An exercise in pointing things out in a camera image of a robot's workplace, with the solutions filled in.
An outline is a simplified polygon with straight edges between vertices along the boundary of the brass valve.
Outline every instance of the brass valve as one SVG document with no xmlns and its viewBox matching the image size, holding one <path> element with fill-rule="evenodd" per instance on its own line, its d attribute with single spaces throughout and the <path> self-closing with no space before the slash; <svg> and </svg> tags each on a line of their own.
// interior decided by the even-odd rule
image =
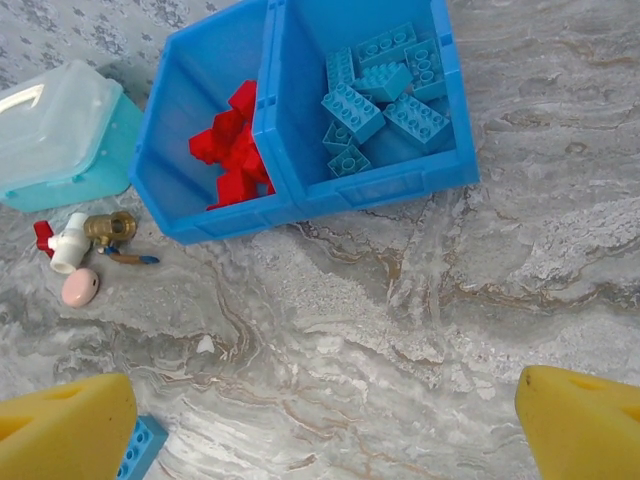
<svg viewBox="0 0 640 480">
<path fill-rule="evenodd" d="M 84 222 L 84 234 L 98 247 L 109 247 L 131 240 L 136 228 L 136 220 L 129 212 L 93 215 Z"/>
</svg>

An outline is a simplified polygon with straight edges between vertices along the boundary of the blue storage bin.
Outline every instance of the blue storage bin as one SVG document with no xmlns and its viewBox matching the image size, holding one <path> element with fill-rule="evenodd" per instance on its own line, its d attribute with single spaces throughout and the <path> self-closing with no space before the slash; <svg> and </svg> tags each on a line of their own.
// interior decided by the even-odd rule
<svg viewBox="0 0 640 480">
<path fill-rule="evenodd" d="M 258 80 L 254 137 L 261 154 L 268 148 L 260 135 L 266 121 L 263 110 L 270 104 L 262 71 L 270 63 L 272 47 L 263 41 L 265 32 L 272 38 L 267 20 L 266 0 L 246 0 L 167 40 L 130 176 L 160 229 L 183 244 L 304 218 L 288 190 L 277 187 L 273 195 L 264 196 L 263 191 L 254 200 L 206 211 L 217 203 L 216 179 L 224 171 L 189 152 L 189 138 L 209 128 L 217 113 L 228 110 L 229 97 L 249 79 Z M 274 184 L 284 184 L 277 170 L 269 174 Z"/>
<path fill-rule="evenodd" d="M 271 152 L 263 155 L 263 160 L 276 190 L 288 190 L 307 218 L 407 200 L 478 181 L 458 52 L 445 0 L 395 0 L 375 2 L 375 6 L 370 0 L 270 0 L 269 9 L 274 28 L 266 42 L 273 43 L 273 50 L 268 80 L 263 84 L 269 103 L 261 134 Z M 359 147 L 373 168 L 334 179 L 327 167 L 331 154 L 323 147 L 331 122 L 321 105 L 328 91 L 326 56 L 407 22 L 413 24 L 418 41 L 434 38 L 438 42 L 454 136 L 435 154 L 424 156 L 387 125 Z"/>
</svg>

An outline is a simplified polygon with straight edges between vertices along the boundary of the pink soap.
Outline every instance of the pink soap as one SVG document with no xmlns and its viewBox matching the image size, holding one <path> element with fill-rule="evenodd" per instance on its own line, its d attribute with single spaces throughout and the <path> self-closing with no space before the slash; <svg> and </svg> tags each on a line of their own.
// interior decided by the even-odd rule
<svg viewBox="0 0 640 480">
<path fill-rule="evenodd" d="M 100 279 L 88 268 L 79 268 L 67 277 L 62 286 L 62 301 L 73 308 L 89 303 L 96 296 Z"/>
</svg>

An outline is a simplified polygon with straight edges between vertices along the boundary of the light blue lego brick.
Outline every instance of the light blue lego brick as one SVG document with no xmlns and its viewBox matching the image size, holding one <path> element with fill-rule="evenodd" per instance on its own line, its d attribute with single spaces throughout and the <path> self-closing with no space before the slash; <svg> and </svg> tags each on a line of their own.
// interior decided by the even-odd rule
<svg viewBox="0 0 640 480">
<path fill-rule="evenodd" d="M 328 165 L 331 172 L 338 178 L 371 170 L 371 162 L 353 145 L 347 147 L 344 152 L 331 160 Z"/>
<path fill-rule="evenodd" d="M 425 154 L 432 153 L 453 135 L 451 122 L 414 97 L 403 93 L 387 106 L 384 115 L 392 129 Z"/>
<path fill-rule="evenodd" d="M 337 52 L 327 55 L 327 81 L 329 91 L 334 90 L 339 83 L 353 85 L 356 74 L 353 70 L 353 54 L 351 48 L 341 48 Z"/>
<path fill-rule="evenodd" d="M 347 128 L 359 144 L 369 140 L 385 125 L 380 109 L 344 83 L 326 94 L 322 105 L 339 124 Z"/>
<path fill-rule="evenodd" d="M 407 65 L 413 75 L 413 96 L 428 102 L 447 94 L 444 70 L 438 45 L 430 38 L 405 50 Z"/>
<path fill-rule="evenodd" d="M 404 63 L 386 63 L 365 68 L 362 78 L 356 79 L 353 88 L 361 94 L 373 96 L 376 102 L 395 102 L 409 85 L 413 76 Z"/>
<path fill-rule="evenodd" d="M 138 417 L 116 480 L 142 480 L 166 439 L 166 430 L 153 417 Z"/>
<path fill-rule="evenodd" d="M 418 43 L 416 32 L 411 22 L 400 25 L 377 37 L 362 42 L 356 47 L 360 68 L 390 62 L 402 62 L 404 50 Z"/>
<path fill-rule="evenodd" d="M 332 155 L 340 155 L 349 145 L 356 145 L 356 141 L 345 127 L 333 121 L 329 125 L 322 144 Z"/>
</svg>

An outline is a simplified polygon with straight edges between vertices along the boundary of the gray marble surface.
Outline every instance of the gray marble surface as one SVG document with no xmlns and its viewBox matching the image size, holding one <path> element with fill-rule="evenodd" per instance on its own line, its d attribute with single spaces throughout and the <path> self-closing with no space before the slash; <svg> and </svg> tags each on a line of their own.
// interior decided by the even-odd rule
<svg viewBox="0 0 640 480">
<path fill-rule="evenodd" d="M 43 215 L 0 209 L 0 395 L 126 372 L 155 479 L 535 479 L 528 364 L 640 384 L 640 5 L 454 0 L 483 181 L 182 247 L 133 192 L 126 267 L 61 304 Z M 45 212 L 60 228 L 73 208 Z"/>
</svg>

